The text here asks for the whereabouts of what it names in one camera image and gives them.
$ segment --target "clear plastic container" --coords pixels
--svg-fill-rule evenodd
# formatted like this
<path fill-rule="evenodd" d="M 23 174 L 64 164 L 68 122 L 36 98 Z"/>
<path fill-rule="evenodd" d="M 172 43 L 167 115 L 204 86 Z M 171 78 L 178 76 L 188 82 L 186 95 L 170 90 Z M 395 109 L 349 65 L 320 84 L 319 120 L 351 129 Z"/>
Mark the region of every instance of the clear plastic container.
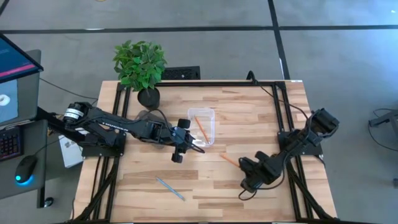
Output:
<path fill-rule="evenodd" d="M 192 143 L 199 147 L 210 147 L 215 140 L 214 110 L 210 108 L 190 108 L 188 110 L 188 119 L 191 121 L 189 130 L 195 138 Z"/>

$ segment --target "wooden table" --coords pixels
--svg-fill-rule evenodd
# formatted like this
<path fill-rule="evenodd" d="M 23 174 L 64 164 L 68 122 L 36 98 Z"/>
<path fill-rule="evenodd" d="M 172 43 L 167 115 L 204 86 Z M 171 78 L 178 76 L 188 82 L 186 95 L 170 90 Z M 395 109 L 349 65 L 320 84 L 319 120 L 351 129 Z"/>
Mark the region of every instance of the wooden table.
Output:
<path fill-rule="evenodd" d="M 310 114 L 303 83 L 286 81 L 286 85 L 290 103 Z M 103 82 L 99 108 L 112 112 L 116 86 L 116 81 Z M 182 164 L 176 164 L 170 160 L 172 147 L 159 149 L 132 136 L 127 137 L 125 155 L 119 165 L 112 222 L 295 220 L 287 179 L 278 188 L 260 190 L 253 199 L 243 202 L 238 199 L 238 194 L 242 191 L 239 185 L 244 173 L 220 157 L 220 153 L 225 152 L 238 161 L 244 156 L 255 159 L 257 151 L 268 155 L 278 153 L 276 133 L 279 128 L 272 97 L 256 86 L 158 89 L 161 95 L 159 109 L 173 125 L 179 118 L 187 117 L 189 108 L 213 108 L 216 113 L 215 143 L 205 149 L 206 154 L 188 151 L 183 155 Z M 118 114 L 121 114 L 123 99 L 122 95 Z M 137 93 L 132 93 L 127 118 L 134 119 L 143 109 L 137 102 Z M 296 128 L 304 127 L 305 118 L 300 112 L 292 108 L 292 116 Z M 336 216 L 324 166 L 313 156 L 302 156 L 302 160 L 309 191 L 326 212 Z M 96 163 L 97 158 L 84 161 L 75 197 L 75 216 L 90 202 Z M 186 201 L 156 181 L 155 176 L 182 194 Z M 305 216 L 299 190 L 298 197 L 302 216 Z M 104 215 L 105 202 L 103 200 L 99 217 Z"/>

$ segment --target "computer monitor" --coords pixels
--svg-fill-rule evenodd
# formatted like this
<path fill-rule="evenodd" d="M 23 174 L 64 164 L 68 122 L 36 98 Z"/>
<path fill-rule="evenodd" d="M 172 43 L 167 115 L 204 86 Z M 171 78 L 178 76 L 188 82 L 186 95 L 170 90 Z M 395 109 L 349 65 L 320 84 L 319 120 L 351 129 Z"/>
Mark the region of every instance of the computer monitor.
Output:
<path fill-rule="evenodd" d="M 43 72 L 43 67 L 6 36 L 0 34 L 0 83 L 38 72 Z"/>

